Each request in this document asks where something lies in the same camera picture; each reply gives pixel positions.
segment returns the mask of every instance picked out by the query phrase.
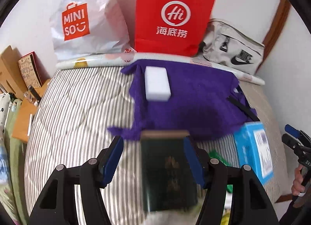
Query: orange logo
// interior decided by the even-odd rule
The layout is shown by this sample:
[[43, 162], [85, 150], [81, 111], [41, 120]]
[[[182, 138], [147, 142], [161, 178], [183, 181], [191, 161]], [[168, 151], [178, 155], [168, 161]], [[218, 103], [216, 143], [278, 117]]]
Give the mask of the orange logo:
[[62, 13], [62, 19], [65, 40], [75, 39], [90, 33], [86, 3], [81, 5], [77, 5], [77, 2], [68, 4], [66, 11]]

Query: striped mattress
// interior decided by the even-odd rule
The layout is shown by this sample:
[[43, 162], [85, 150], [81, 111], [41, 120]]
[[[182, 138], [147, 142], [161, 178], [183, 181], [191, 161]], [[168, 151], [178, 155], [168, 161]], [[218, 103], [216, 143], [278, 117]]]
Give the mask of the striped mattress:
[[[50, 81], [27, 145], [24, 182], [29, 214], [58, 164], [67, 168], [82, 165], [111, 143], [113, 136], [107, 127], [131, 127], [134, 101], [128, 90], [133, 75], [123, 75], [120, 70], [121, 67], [58, 70]], [[267, 130], [275, 177], [264, 187], [275, 202], [287, 177], [278, 125], [261, 87], [244, 82], [241, 87]], [[232, 166], [238, 167], [232, 135], [198, 145], [207, 151], [215, 149]], [[83, 225], [80, 190], [79, 186], [75, 187], [78, 220]], [[125, 140], [114, 178], [101, 190], [112, 224], [139, 225], [144, 222], [147, 214], [142, 209], [141, 190], [140, 144]]]

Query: human hand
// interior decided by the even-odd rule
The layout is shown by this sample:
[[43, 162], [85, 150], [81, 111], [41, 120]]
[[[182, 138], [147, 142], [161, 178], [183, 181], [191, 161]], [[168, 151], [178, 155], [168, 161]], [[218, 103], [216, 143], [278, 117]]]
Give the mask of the human hand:
[[295, 180], [293, 181], [293, 186], [291, 188], [292, 194], [298, 196], [301, 192], [304, 192], [305, 187], [301, 185], [304, 178], [302, 177], [300, 170], [304, 166], [299, 164], [298, 168], [295, 169]]

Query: white rectangular block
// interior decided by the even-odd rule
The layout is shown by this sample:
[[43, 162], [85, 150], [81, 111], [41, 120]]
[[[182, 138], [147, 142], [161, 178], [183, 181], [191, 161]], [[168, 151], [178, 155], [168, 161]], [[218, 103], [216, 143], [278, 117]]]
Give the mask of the white rectangular block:
[[171, 89], [166, 69], [146, 66], [145, 88], [148, 101], [168, 101], [171, 97]]

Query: silver bolt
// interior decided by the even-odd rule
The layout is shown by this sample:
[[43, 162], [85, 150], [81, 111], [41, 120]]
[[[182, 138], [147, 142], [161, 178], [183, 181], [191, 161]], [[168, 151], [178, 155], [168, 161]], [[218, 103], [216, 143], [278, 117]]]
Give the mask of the silver bolt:
[[243, 166], [243, 168], [244, 168], [244, 170], [246, 170], [246, 171], [250, 171], [252, 168], [251, 168], [251, 166], [249, 166], [248, 164], [245, 164], [244, 166]]
[[89, 160], [89, 164], [96, 164], [97, 163], [97, 159], [96, 158], [91, 158]]
[[63, 164], [59, 164], [59, 165], [56, 166], [56, 170], [57, 171], [61, 171], [63, 168], [64, 168]]
[[212, 163], [212, 164], [219, 164], [219, 160], [216, 159], [216, 158], [212, 158], [212, 159], [211, 159], [211, 163]]

